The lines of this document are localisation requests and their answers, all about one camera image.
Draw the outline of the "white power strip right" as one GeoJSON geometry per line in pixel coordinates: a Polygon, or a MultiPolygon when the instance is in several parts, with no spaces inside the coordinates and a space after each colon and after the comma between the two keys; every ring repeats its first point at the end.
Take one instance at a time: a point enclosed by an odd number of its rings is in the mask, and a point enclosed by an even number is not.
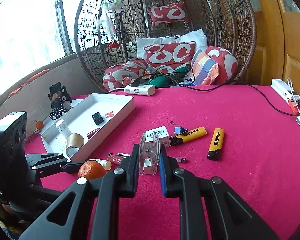
{"type": "Polygon", "coordinates": [[[271,88],[287,103],[297,106],[300,101],[300,95],[281,79],[272,79],[271,88]]]}

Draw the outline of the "orange mandarin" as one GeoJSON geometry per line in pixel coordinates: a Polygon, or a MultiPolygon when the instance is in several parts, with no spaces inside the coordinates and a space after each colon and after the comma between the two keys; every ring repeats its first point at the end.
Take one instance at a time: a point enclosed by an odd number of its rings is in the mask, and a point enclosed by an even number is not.
{"type": "Polygon", "coordinates": [[[86,161],[78,171],[78,177],[84,177],[87,180],[102,178],[105,174],[103,166],[94,160],[86,161]]]}

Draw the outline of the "red patterned cushion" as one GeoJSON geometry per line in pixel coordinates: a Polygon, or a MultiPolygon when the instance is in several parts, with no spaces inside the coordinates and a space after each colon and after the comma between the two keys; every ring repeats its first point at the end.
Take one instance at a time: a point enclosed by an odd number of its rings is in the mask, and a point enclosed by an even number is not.
{"type": "Polygon", "coordinates": [[[144,59],[136,58],[107,68],[103,76],[103,86],[107,91],[126,87],[132,80],[145,73],[148,64],[144,59]]]}
{"type": "Polygon", "coordinates": [[[230,51],[221,47],[209,46],[205,53],[218,64],[218,76],[213,81],[214,85],[229,81],[236,73],[238,62],[230,51]]]}

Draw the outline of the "small dropper bottle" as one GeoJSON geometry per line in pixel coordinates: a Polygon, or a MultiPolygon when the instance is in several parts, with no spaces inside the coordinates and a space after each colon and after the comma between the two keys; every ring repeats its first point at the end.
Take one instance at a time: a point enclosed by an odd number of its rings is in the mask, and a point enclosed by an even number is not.
{"type": "Polygon", "coordinates": [[[89,159],[89,161],[96,161],[98,162],[106,171],[111,170],[112,164],[108,160],[102,160],[102,159],[89,159]]]}

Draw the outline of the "white power strip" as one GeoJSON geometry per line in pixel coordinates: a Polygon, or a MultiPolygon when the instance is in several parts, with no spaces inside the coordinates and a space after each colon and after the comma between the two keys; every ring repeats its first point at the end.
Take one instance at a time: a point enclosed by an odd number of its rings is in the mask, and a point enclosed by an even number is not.
{"type": "Polygon", "coordinates": [[[271,88],[287,103],[297,106],[300,101],[300,95],[281,79],[272,79],[271,88]]]}
{"type": "Polygon", "coordinates": [[[132,87],[131,85],[128,85],[124,88],[124,92],[126,94],[152,96],[155,94],[155,86],[154,85],[138,85],[136,87],[132,87]]]}

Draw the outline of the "white usb charger plug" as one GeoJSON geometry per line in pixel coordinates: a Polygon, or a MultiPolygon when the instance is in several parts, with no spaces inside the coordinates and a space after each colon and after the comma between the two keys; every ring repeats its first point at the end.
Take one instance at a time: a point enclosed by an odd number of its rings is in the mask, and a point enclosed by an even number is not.
{"type": "Polygon", "coordinates": [[[143,174],[152,174],[152,165],[150,159],[145,159],[143,163],[143,174]]]}

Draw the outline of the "tan tape roll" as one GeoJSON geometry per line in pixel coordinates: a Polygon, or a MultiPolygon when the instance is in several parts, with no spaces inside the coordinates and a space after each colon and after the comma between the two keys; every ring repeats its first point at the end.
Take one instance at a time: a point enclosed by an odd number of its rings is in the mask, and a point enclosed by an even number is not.
{"type": "Polygon", "coordinates": [[[84,138],[78,133],[72,133],[66,140],[66,155],[71,158],[84,145],[84,138]]]}

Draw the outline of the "yellow lighter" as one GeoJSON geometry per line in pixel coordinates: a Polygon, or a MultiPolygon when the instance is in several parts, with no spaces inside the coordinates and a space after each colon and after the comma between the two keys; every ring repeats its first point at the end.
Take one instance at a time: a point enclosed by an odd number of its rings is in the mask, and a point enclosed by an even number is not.
{"type": "Polygon", "coordinates": [[[207,135],[207,131],[203,126],[201,126],[201,127],[189,130],[183,134],[177,134],[177,135],[170,137],[170,142],[171,142],[172,146],[177,146],[177,145],[181,145],[181,144],[193,141],[193,140],[203,137],[205,135],[207,135]]]}
{"type": "Polygon", "coordinates": [[[207,154],[207,159],[217,161],[220,158],[224,139],[224,129],[215,128],[210,147],[207,154]]]}

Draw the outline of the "pink red tablecloth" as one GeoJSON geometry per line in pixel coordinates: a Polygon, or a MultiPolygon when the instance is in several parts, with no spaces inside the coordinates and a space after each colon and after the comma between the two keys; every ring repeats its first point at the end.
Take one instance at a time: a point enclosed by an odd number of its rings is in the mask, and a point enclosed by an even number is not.
{"type": "Polygon", "coordinates": [[[224,179],[281,239],[288,239],[300,224],[300,126],[289,111],[268,86],[160,89],[136,96],[134,111],[91,156],[130,153],[144,131],[166,126],[172,134],[171,121],[188,129],[203,126],[206,136],[169,147],[168,155],[186,158],[183,168],[195,176],[224,179]],[[224,129],[217,161],[206,157],[215,128],[224,129]]]}

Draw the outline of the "black cat phone stand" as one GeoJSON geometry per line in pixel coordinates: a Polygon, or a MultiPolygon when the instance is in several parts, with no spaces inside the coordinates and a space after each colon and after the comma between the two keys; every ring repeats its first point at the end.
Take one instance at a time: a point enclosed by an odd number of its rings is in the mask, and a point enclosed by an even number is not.
{"type": "Polygon", "coordinates": [[[50,93],[47,96],[51,104],[51,113],[49,114],[51,120],[61,118],[63,113],[66,113],[72,107],[71,96],[66,87],[61,86],[60,82],[50,86],[50,93]]]}

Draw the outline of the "white cardboard tray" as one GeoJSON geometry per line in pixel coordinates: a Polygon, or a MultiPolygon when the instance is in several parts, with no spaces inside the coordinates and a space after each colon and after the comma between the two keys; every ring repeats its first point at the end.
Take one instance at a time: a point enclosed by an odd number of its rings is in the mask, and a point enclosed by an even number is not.
{"type": "Polygon", "coordinates": [[[134,108],[134,98],[127,95],[94,93],[85,99],[74,100],[74,107],[63,114],[62,119],[72,133],[78,133],[84,138],[84,145],[70,159],[73,161],[88,159],[134,108]],[[92,118],[92,115],[97,112],[104,119],[104,122],[98,126],[92,118]],[[100,130],[88,139],[87,134],[97,128],[100,130]]]}

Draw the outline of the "red rectangular lighter box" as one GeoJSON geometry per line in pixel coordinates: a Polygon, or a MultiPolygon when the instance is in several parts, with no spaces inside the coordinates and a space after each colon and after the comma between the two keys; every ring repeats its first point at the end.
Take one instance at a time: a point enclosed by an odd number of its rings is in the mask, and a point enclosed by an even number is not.
{"type": "Polygon", "coordinates": [[[125,157],[115,155],[112,153],[109,153],[107,156],[107,161],[111,162],[112,164],[116,164],[116,165],[120,165],[123,159],[125,159],[125,157]]]}

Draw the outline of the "white pill bottle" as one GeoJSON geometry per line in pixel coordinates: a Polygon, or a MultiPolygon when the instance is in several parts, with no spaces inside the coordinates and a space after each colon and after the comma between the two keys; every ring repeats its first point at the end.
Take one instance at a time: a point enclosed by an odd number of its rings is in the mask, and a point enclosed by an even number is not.
{"type": "Polygon", "coordinates": [[[55,127],[58,129],[59,133],[65,139],[67,139],[72,134],[69,127],[68,127],[68,125],[66,124],[66,122],[63,119],[58,120],[55,123],[55,127]]]}

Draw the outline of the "wicker hanging egg chair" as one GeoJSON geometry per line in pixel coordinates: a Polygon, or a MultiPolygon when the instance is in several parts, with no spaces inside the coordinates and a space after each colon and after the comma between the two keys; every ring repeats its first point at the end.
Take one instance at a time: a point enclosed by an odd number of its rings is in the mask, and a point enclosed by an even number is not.
{"type": "Polygon", "coordinates": [[[102,0],[81,0],[75,19],[76,54],[81,66],[99,90],[104,90],[104,71],[137,57],[137,38],[174,37],[202,29],[209,46],[230,51],[238,61],[234,80],[249,68],[256,47],[256,23],[249,0],[123,0],[122,12],[115,15],[117,49],[108,50],[106,33],[97,30],[102,0]],[[152,27],[147,8],[184,2],[190,22],[152,27]]]}

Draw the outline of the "black charger adapter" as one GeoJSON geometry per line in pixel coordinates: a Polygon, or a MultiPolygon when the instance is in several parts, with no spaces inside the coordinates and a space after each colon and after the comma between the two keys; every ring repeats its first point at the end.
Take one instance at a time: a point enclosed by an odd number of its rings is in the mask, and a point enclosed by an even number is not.
{"type": "Polygon", "coordinates": [[[94,123],[98,126],[100,124],[102,124],[104,122],[103,117],[101,116],[101,114],[99,112],[95,113],[92,115],[93,121],[94,123]]]}

